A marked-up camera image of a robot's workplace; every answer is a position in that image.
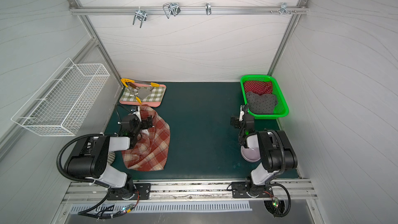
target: green checkered cloth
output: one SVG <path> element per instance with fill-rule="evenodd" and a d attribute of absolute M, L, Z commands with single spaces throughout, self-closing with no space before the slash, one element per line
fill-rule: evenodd
<path fill-rule="evenodd" d="M 154 87 L 152 89 L 152 93 L 148 95 L 146 98 L 141 99 L 142 102 L 160 102 L 162 101 L 164 91 L 166 90 L 166 87 Z M 120 101 L 132 101 L 132 102 L 137 102 L 137 99 L 135 96 L 130 92 L 130 90 L 125 87 L 125 90 L 123 91 L 122 97 L 120 98 Z"/>

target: red plaid cloth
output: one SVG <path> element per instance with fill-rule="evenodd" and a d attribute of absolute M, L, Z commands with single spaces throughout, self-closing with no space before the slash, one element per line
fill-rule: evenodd
<path fill-rule="evenodd" d="M 245 93 L 254 92 L 258 95 L 272 93 L 272 82 L 247 81 L 243 83 Z"/>
<path fill-rule="evenodd" d="M 170 127 L 147 105 L 141 106 L 141 118 L 152 116 L 154 127 L 142 130 L 142 138 L 131 150 L 122 151 L 123 161 L 128 169 L 141 172 L 163 170 L 167 160 L 170 143 Z"/>

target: pink bowl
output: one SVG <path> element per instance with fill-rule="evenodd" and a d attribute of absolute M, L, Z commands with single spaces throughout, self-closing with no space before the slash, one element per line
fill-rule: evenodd
<path fill-rule="evenodd" d="M 247 162 L 254 163 L 260 160 L 260 150 L 258 148 L 252 149 L 241 146 L 240 153 Z"/>

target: wire mesh basket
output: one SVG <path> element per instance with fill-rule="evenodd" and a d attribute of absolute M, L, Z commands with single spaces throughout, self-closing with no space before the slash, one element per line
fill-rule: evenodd
<path fill-rule="evenodd" d="M 11 118 L 13 122 L 39 136 L 75 136 L 109 73 L 100 63 L 67 61 L 70 66 L 57 69 L 62 71 L 59 79 L 50 77 Z"/>

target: wall hook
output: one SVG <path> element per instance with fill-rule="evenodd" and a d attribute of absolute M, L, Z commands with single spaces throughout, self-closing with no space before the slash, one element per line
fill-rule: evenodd
<path fill-rule="evenodd" d="M 170 2 L 163 5 L 163 11 L 166 14 L 166 17 L 170 18 L 171 14 L 173 14 L 173 16 L 177 16 L 178 13 L 181 12 L 181 9 L 177 2 Z"/>
<path fill-rule="evenodd" d="M 206 7 L 206 15 L 211 15 L 211 5 L 209 2 L 205 4 Z"/>
<path fill-rule="evenodd" d="M 282 5 L 281 5 L 281 9 L 278 11 L 279 12 L 279 14 L 285 14 L 285 13 L 287 13 L 287 14 L 291 14 L 292 12 L 291 11 L 287 11 L 286 10 L 286 7 L 287 7 L 287 4 L 284 2 L 284 3 L 282 3 Z"/>
<path fill-rule="evenodd" d="M 135 15 L 134 15 L 134 19 L 132 21 L 132 24 L 134 25 L 135 20 L 138 19 L 139 21 L 141 21 L 140 23 L 140 28 L 142 27 L 142 23 L 144 21 L 147 20 L 147 14 L 145 13 L 145 11 L 142 11 L 141 9 L 138 9 L 137 11 L 135 11 Z"/>

